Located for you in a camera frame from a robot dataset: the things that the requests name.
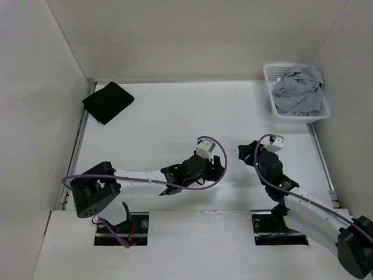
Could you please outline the grey tank top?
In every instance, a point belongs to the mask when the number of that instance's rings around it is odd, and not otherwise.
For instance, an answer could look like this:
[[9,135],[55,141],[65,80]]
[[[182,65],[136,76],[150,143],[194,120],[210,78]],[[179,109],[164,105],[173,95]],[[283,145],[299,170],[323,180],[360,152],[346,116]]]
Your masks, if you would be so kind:
[[281,114],[316,116],[322,104],[323,76],[312,64],[296,64],[273,84],[272,96]]

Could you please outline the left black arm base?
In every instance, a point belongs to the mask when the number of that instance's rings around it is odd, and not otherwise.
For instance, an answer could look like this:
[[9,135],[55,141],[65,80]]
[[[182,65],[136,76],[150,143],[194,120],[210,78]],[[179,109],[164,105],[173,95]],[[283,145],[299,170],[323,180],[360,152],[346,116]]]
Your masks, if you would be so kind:
[[133,212],[125,202],[110,204],[97,217],[101,225],[97,233],[111,234],[106,224],[119,237],[146,238],[149,230],[149,212]]

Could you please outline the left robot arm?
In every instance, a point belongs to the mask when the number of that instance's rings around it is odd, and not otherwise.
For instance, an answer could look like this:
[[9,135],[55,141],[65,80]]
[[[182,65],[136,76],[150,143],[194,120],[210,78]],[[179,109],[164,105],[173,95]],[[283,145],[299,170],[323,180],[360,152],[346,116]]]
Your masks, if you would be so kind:
[[78,218],[104,216],[106,209],[121,194],[151,194],[169,196],[197,184],[216,185],[225,175],[219,156],[205,159],[192,155],[181,164],[155,171],[125,171],[113,168],[111,162],[101,162],[70,182]]

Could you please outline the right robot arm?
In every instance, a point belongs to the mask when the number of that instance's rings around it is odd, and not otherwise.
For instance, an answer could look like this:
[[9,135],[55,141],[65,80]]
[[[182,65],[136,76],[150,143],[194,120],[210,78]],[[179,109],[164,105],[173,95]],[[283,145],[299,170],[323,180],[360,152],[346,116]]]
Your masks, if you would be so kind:
[[277,151],[274,144],[258,141],[238,147],[239,160],[255,169],[267,195],[276,202],[271,226],[310,237],[329,250],[350,275],[364,279],[372,273],[372,221],[318,202],[284,174]]

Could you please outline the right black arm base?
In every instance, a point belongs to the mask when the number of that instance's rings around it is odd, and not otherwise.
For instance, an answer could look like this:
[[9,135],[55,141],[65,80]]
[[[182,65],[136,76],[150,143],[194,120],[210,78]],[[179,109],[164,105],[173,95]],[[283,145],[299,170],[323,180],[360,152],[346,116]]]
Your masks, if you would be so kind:
[[293,230],[286,226],[284,217],[289,209],[281,204],[270,211],[259,211],[251,214],[255,233],[268,233],[270,235],[291,233]]

